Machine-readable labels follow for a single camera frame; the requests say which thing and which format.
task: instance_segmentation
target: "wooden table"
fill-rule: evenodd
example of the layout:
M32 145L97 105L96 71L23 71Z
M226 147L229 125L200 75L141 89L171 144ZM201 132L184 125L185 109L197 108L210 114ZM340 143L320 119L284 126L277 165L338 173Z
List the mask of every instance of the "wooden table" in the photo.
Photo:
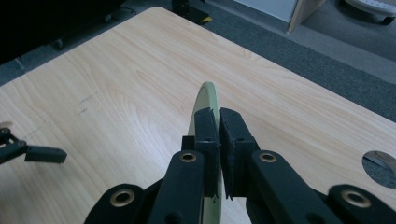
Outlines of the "wooden table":
M348 183L396 209L361 165L395 156L395 123L156 7L1 87L0 121L68 157L1 165L0 223L82 223L109 188L162 178L205 81L312 188ZM223 201L222 223L248 223L243 200Z

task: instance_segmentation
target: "gray carpet floor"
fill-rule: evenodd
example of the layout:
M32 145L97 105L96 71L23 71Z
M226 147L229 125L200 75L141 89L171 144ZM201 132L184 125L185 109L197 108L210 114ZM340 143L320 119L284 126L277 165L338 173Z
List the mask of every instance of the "gray carpet floor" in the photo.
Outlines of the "gray carpet floor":
M396 121L396 22L329 0L293 33L287 24L232 0L190 1L213 18L204 28L288 68L375 113ZM97 22L64 39L64 48L42 46L0 65L0 85L50 61L149 7L170 0L127 0L109 23ZM396 188L396 175L365 161L377 179Z

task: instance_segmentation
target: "black bracket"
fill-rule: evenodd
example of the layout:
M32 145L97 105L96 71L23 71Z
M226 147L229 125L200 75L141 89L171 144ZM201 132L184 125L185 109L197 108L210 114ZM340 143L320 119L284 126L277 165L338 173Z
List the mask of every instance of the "black bracket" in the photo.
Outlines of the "black bracket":
M52 147L28 146L25 141L15 137L8 128L0 129L0 164L26 154L25 161L44 161L63 163L67 154Z
M189 0L172 0L172 11L178 16L196 24L205 24L204 19L209 17L209 14L206 12L195 7L190 7Z
M197 111L195 136L183 136L165 177L147 189L109 189L85 223L202 223L204 197L218 196L220 164L226 196L247 198L252 223L395 223L395 211L364 189L311 189L281 155L259 148L239 113L220 115L218 135L212 110Z

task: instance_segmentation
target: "gray carpet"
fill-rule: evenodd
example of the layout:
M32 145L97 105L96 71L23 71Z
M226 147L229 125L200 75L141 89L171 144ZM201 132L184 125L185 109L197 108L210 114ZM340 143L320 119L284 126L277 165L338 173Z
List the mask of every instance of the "gray carpet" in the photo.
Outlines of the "gray carpet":
M344 44L350 45L354 44L352 48L359 48L363 51L369 51L368 54L371 54L372 51L380 57L386 58L387 60L395 60L395 50L386 51L386 49L373 49L372 47L368 47L368 40L361 40L359 37L348 34L343 36L340 32L336 32L336 28L333 25L330 25L323 31L322 25L323 22L328 24L328 21L324 21L325 19L329 19L331 16L326 16L324 19L318 18L320 14L325 14L326 12L319 10L319 14L314 14L311 18L309 18L305 23L302 24L300 28L298 28L293 34L285 34L282 33L282 30L287 27L287 24L282 21L277 21L268 16L262 15L262 13L254 12L249 13L249 15L238 15L237 13L230 13L231 10L224 10L215 7L214 5L219 0L216 0L215 3L212 4L203 4L199 1L191 1L191 5L197 7L205 12L208 12L209 15L213 18L213 21L206 24L204 28L221 35L234 43L243 46L246 49L250 49L251 51L261 55L262 57L280 64L281 66L288 68L294 73L305 77L320 86L333 91L348 100L361 105L375 113L390 119L392 121L396 121L396 85L390 82L385 81L385 78L379 78L377 75L373 75L371 73L362 71L359 67L353 67L346 63L341 63L343 59L338 60L334 55L329 54L326 55L325 51L321 50L320 43L321 40L313 40L311 43L315 43L316 41L320 43L318 49L315 49L312 46L307 46L306 44L299 44L298 39L302 39L303 42L306 38L301 38L301 36L306 36L306 34L302 34L303 31L309 29L311 31L320 33L312 34L318 38L318 36L325 36L322 41L333 40L335 41L343 41ZM335 6L334 1L331 1L327 4L327 7ZM149 7L165 7L171 8L170 0L128 0L125 4L125 7L133 8L137 13L144 11ZM243 9L240 7L240 11L251 11L251 9ZM340 9L337 13L343 13L342 10L348 10L347 7ZM114 19L116 20L126 20L132 17L134 13L130 13L128 9L124 9L119 11L114 15ZM258 24L251 19L251 15L257 15L257 17L265 18L267 22L271 24ZM352 23L358 23L358 27L364 30L364 35L367 36L376 36L378 35L370 33L368 34L367 27L373 26L373 29L378 29L374 24L376 18L367 19L368 21L359 21L358 17L353 17L349 15L349 17L353 18ZM119 24L119 21L112 20L109 23L95 23L90 26L85 27L79 32L67 36L64 41L64 49L57 50L53 46L43 46L38 49L32 50L31 52L22 55L20 58L21 64L17 61L11 61L9 63L5 63L0 65L0 85L3 85L13 78L16 78L27 71L30 71L40 64L45 63L52 58L67 52L68 50L78 46L79 44L89 40L90 38L104 32L105 30L113 27L114 25ZM393 37L390 37L389 45L394 46L396 41L391 41ZM376 172L375 175L378 179L383 180L382 184L396 188L396 175L392 172L379 169L378 167L373 165L371 162L365 162L366 167L372 166L372 168L368 168L368 170L372 170Z

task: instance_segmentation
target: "black object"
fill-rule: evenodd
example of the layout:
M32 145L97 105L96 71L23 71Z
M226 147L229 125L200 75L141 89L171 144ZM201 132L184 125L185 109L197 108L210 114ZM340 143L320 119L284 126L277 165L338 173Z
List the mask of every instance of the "black object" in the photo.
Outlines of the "black object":
M85 223L202 223L203 198L217 196L220 151L226 196L247 198L252 223L395 223L396 213L364 189L311 189L281 155L260 150L240 114L220 115L218 138L212 111L197 111L195 136L183 137L164 179L108 190Z
M67 154L52 147L28 146L25 141L15 137L8 128L0 129L0 164L26 153L26 161L45 161L63 163Z
M125 0L5 0L0 5L0 64L105 19Z
M195 7L190 7L189 0L172 0L172 11L186 20L197 24L205 24L204 19L209 17L209 14L206 12Z

